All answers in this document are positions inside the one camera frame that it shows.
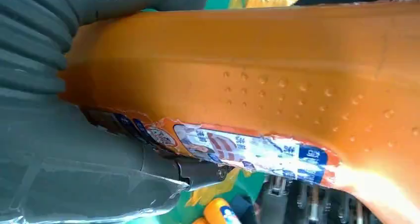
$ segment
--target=small dimple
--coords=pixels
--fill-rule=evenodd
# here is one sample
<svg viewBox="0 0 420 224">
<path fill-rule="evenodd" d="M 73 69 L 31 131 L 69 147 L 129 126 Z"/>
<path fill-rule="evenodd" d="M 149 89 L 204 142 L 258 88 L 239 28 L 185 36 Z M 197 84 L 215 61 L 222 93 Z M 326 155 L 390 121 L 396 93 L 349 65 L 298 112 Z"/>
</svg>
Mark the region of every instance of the small dimple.
<svg viewBox="0 0 420 224">
<path fill-rule="evenodd" d="M 324 91 L 324 94 L 325 94 L 327 97 L 331 97 L 331 96 L 332 96 L 332 90 L 330 90 L 330 89 L 326 89 L 326 90 Z"/>
<path fill-rule="evenodd" d="M 261 98 L 265 97 L 265 91 L 264 91 L 264 90 L 260 90 L 260 91 L 258 92 L 258 95 L 259 95 Z"/>
<path fill-rule="evenodd" d="M 299 86 L 299 90 L 302 92 L 306 92 L 308 90 L 308 84 L 301 84 L 301 86 Z"/>
<path fill-rule="evenodd" d="M 365 128 L 365 132 L 371 132 L 373 128 L 373 125 L 369 125 Z"/>
<path fill-rule="evenodd" d="M 260 76 L 258 81 L 260 82 L 260 84 L 266 84 L 268 82 L 268 77 L 267 76 Z"/>
<path fill-rule="evenodd" d="M 242 73 L 241 73 L 241 79 L 242 79 L 243 81 L 247 80 L 247 79 L 248 79 L 248 75 L 247 75 L 245 72 L 242 72 Z"/>
<path fill-rule="evenodd" d="M 287 86 L 287 80 L 285 80 L 285 79 L 280 79 L 279 81 L 278 81 L 278 83 L 277 83 L 277 85 L 280 87 L 280 88 L 286 88 L 286 86 Z"/>
<path fill-rule="evenodd" d="M 386 111 L 384 111 L 383 112 L 383 115 L 386 117 L 386 118 L 391 118 L 393 115 L 394 115 L 394 110 L 392 110 L 392 109 L 389 109 L 389 110 L 386 110 Z"/>
<path fill-rule="evenodd" d="M 349 114 L 348 114 L 348 113 L 346 113 L 346 114 L 342 115 L 342 116 L 341 116 L 341 118 L 342 118 L 343 120 L 347 121 L 347 120 L 349 120 Z"/>
<path fill-rule="evenodd" d="M 352 104 L 353 105 L 358 105 L 359 104 L 359 101 L 357 99 L 352 99 Z"/>
<path fill-rule="evenodd" d="M 411 129 L 413 136 L 418 136 L 420 134 L 420 129 L 418 127 L 413 127 Z"/>
</svg>

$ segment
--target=gray machine arm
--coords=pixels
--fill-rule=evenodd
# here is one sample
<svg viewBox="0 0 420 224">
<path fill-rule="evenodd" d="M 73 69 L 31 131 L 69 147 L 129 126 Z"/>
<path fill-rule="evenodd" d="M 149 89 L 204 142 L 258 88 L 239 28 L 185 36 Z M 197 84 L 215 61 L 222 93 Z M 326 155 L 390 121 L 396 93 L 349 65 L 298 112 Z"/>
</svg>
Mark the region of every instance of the gray machine arm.
<svg viewBox="0 0 420 224">
<path fill-rule="evenodd" d="M 146 7 L 205 3 L 0 0 L 0 223 L 113 222 L 174 207 L 194 179 L 181 177 L 182 162 L 90 125 L 57 97 L 65 84 L 56 73 L 66 68 L 63 54 L 81 25 Z M 216 165 L 196 163 L 218 179 Z"/>
</svg>

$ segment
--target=product label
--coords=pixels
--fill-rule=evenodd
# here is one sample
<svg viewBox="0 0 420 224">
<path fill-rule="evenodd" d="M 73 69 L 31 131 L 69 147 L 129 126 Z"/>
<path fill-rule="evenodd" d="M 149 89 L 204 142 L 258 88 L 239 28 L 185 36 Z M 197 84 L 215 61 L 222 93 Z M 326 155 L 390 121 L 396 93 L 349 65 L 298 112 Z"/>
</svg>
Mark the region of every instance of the product label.
<svg viewBox="0 0 420 224">
<path fill-rule="evenodd" d="M 250 130 L 188 124 L 167 118 L 151 121 L 140 113 L 95 110 L 84 113 L 92 124 L 109 132 L 159 144 L 179 155 L 323 186 L 334 182 L 334 170 L 339 164 L 331 151 L 293 137 L 258 136 Z"/>
<path fill-rule="evenodd" d="M 233 210 L 228 206 L 222 206 L 220 212 L 227 224 L 241 224 L 238 217 L 235 215 Z"/>
</svg>

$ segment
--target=orange plastic tray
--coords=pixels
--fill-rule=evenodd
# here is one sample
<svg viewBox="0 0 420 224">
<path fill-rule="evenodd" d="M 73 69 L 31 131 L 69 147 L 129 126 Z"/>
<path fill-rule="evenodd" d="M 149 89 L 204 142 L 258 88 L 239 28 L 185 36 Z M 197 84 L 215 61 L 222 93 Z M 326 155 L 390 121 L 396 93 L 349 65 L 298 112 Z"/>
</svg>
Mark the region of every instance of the orange plastic tray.
<svg viewBox="0 0 420 224">
<path fill-rule="evenodd" d="M 63 98 L 301 137 L 384 223 L 420 220 L 420 3 L 139 13 L 82 28 Z"/>
</svg>

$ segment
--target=yellow bottle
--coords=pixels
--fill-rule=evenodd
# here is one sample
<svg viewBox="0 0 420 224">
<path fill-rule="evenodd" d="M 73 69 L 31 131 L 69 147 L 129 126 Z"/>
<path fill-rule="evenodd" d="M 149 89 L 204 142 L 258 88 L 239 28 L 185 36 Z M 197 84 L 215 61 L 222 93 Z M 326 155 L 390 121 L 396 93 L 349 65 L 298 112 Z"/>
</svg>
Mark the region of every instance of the yellow bottle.
<svg viewBox="0 0 420 224">
<path fill-rule="evenodd" d="M 241 224 L 229 204 L 222 198 L 216 198 L 207 204 L 204 217 L 209 224 Z"/>
<path fill-rule="evenodd" d="M 193 224 L 209 224 L 205 218 L 198 218 Z"/>
</svg>

